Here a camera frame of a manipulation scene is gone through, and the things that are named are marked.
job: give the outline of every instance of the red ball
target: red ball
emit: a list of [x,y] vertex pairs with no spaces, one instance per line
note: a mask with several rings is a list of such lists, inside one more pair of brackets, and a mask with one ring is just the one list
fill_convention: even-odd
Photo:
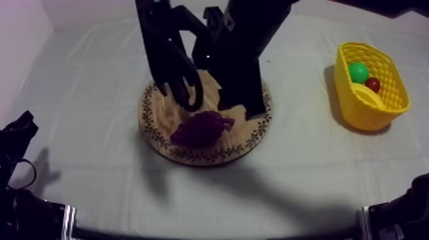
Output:
[[372,91],[378,93],[380,91],[380,81],[375,77],[370,77],[366,82],[365,86],[369,87]]

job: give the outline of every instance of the yellow object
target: yellow object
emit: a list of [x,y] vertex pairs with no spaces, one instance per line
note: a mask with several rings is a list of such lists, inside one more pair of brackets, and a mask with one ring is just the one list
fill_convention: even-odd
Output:
[[[383,106],[371,103],[365,99],[367,95],[352,89],[348,65],[353,62],[365,64],[370,77],[380,80],[378,95]],[[361,130],[379,130],[410,108],[407,91],[392,59],[364,43],[340,45],[335,64],[335,86],[343,118]]]
[[376,106],[380,109],[385,108],[379,95],[377,95],[377,93],[372,91],[372,89],[370,89],[369,87],[366,87],[365,85],[359,84],[357,82],[352,82],[352,90],[356,95],[360,96],[361,99],[367,104]]

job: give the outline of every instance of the white wall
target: white wall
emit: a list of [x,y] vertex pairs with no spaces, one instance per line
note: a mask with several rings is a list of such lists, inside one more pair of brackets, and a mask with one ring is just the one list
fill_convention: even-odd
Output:
[[52,31],[40,0],[0,0],[0,128]]
[[[41,0],[55,29],[95,24],[136,15],[135,0]],[[172,6],[185,5],[192,12],[220,6],[228,0],[170,0]]]
[[[207,6],[225,9],[228,0],[170,0],[173,6],[185,5],[194,13]],[[95,24],[109,19],[135,15],[135,0],[42,0],[43,6],[56,29]],[[360,22],[369,26],[388,27],[394,31],[429,35],[429,20],[418,13],[408,12],[397,19],[364,11],[359,8],[327,0],[300,0],[294,12],[333,20]]]

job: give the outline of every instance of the green ball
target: green ball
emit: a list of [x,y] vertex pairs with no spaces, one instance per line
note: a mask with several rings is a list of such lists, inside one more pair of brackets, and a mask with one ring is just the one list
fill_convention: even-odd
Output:
[[350,63],[349,73],[350,77],[352,78],[352,82],[357,82],[360,84],[363,84],[370,76],[368,68],[363,63]]

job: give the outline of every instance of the decorative border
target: decorative border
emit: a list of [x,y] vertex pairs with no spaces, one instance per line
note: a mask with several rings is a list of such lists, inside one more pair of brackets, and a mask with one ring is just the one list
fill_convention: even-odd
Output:
[[225,162],[224,159],[227,158],[239,158],[245,153],[251,151],[254,147],[256,147],[256,145],[262,140],[262,137],[266,134],[269,124],[272,120],[272,106],[270,105],[271,95],[266,85],[264,84],[262,88],[262,94],[264,104],[266,106],[266,113],[258,121],[258,128],[253,130],[251,137],[246,140],[245,145],[238,144],[228,147],[226,149],[216,149],[212,153],[204,153],[202,151],[195,151],[192,149],[183,149],[171,144],[170,140],[166,139],[161,134],[159,129],[153,126],[154,121],[152,118],[153,111],[151,108],[151,98],[155,91],[158,91],[158,88],[155,86],[155,83],[151,83],[146,87],[146,90],[144,92],[144,97],[141,102],[141,118],[144,122],[144,127],[142,131],[144,132],[144,135],[150,137],[152,140],[158,143],[159,150],[167,150],[172,160],[184,164],[216,165]]

